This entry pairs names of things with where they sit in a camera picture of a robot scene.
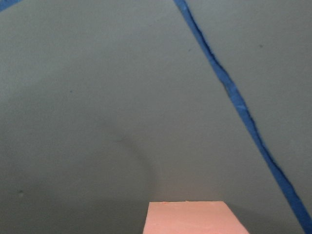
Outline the orange foam block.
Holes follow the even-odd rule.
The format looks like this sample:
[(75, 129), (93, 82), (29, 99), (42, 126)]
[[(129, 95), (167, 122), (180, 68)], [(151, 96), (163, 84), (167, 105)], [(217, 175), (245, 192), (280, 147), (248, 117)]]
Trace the orange foam block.
[(144, 234), (247, 234), (223, 201), (149, 203)]

